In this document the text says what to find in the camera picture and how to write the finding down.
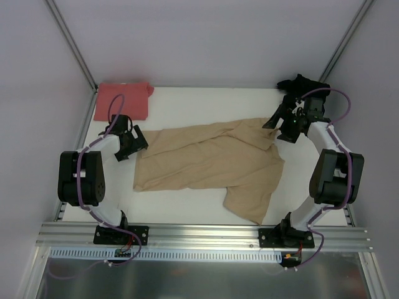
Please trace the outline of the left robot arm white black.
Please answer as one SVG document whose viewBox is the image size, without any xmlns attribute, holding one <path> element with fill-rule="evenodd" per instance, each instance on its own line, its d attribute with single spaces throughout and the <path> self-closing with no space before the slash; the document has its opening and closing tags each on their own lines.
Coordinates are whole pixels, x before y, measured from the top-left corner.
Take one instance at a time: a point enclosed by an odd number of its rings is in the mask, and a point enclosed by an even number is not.
<svg viewBox="0 0 399 299">
<path fill-rule="evenodd" d="M 79 207 L 108 229 L 116 244 L 126 242 L 130 235 L 125 213 L 105 198 L 106 184 L 103 164 L 113 158 L 118 162 L 148 148 L 148 143 L 132 119 L 112 115 L 105 131 L 86 147 L 60 154 L 57 195 L 60 202 Z"/>
</svg>

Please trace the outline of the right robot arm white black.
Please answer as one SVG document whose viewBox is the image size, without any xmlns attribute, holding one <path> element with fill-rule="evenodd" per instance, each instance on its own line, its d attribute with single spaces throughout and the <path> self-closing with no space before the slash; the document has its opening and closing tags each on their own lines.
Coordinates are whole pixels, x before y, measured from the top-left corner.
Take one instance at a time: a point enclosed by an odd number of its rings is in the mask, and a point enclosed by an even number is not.
<svg viewBox="0 0 399 299">
<path fill-rule="evenodd" d="M 272 229 L 259 229 L 262 248 L 313 249 L 312 226 L 326 213 L 343 209 L 356 200 L 364 157 L 351 152 L 337 136 L 332 122 L 324 116 L 324 100 L 307 97 L 292 100 L 285 96 L 276 112 L 264 124 L 276 128 L 282 121 L 279 140 L 295 143 L 305 135 L 314 144 L 319 159 L 309 182 L 309 196 Z"/>
</svg>

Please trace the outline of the beige t shirt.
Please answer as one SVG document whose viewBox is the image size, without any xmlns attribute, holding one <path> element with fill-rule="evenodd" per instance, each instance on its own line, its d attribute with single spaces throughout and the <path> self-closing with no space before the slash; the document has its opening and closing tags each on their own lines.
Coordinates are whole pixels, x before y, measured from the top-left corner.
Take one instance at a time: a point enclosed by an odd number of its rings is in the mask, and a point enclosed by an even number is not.
<svg viewBox="0 0 399 299">
<path fill-rule="evenodd" d="M 262 224 L 281 180 L 275 129 L 265 118 L 145 131 L 148 148 L 138 153 L 135 191 L 226 188 L 223 206 Z"/>
</svg>

